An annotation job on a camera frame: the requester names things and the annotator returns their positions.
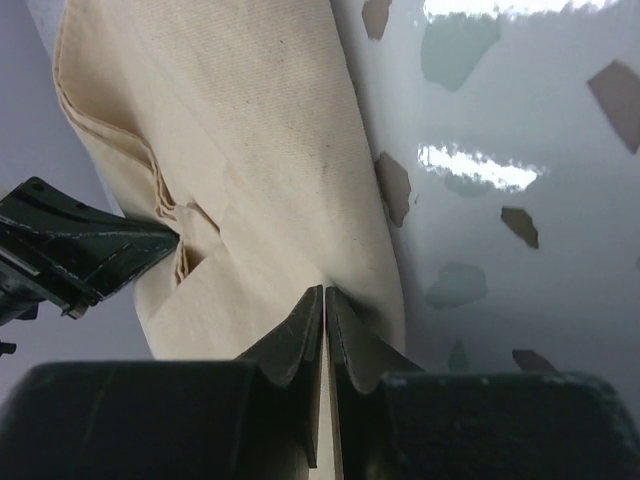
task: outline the beige fabric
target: beige fabric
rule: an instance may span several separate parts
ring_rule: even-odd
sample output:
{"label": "beige fabric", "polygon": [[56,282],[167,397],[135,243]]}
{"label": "beige fabric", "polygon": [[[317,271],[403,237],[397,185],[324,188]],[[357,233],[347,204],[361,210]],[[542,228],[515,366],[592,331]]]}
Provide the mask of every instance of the beige fabric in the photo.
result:
{"label": "beige fabric", "polygon": [[[372,327],[403,349],[329,0],[68,0],[54,74],[122,209],[181,234],[136,285],[157,358],[233,358],[319,283],[378,313]],[[333,477],[329,424],[312,477]]]}

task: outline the black plastic bracket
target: black plastic bracket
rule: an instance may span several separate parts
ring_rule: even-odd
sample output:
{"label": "black plastic bracket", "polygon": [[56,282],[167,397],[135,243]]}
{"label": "black plastic bracket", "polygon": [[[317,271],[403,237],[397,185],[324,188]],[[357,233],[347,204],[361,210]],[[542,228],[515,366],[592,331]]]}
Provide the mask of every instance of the black plastic bracket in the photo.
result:
{"label": "black plastic bracket", "polygon": [[38,367],[0,416],[0,475],[307,479],[324,313],[335,478],[640,478],[638,434],[605,382],[428,374],[356,311],[317,286],[234,361]]}
{"label": "black plastic bracket", "polygon": [[96,210],[34,177],[0,199],[0,325],[49,300],[80,318],[175,249],[156,223]]}

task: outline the white glossy surface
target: white glossy surface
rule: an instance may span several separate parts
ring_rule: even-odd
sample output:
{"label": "white glossy surface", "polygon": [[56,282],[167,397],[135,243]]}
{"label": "white glossy surface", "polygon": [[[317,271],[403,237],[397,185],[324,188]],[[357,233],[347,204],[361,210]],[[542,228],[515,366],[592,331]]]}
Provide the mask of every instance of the white glossy surface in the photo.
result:
{"label": "white glossy surface", "polygon": [[[640,155],[587,84],[614,60],[640,74],[640,2],[393,0],[379,41],[363,0],[333,5],[373,154],[411,183],[390,223],[409,355],[497,372],[534,350],[604,377],[640,419]],[[503,207],[526,210],[539,248]]]}

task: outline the gray background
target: gray background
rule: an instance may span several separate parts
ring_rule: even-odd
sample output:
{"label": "gray background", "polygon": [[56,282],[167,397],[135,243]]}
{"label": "gray background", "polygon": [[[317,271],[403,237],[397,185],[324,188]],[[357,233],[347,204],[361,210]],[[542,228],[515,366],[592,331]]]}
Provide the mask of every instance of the gray background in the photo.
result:
{"label": "gray background", "polygon": [[[53,86],[49,55],[63,3],[0,1],[0,186],[10,190],[39,176],[108,210],[96,170],[60,111]],[[131,289],[78,321],[61,318],[59,309],[45,304],[36,321],[11,322],[0,328],[0,338],[18,344],[14,355],[0,358],[0,402],[30,367],[40,363],[151,358]]]}

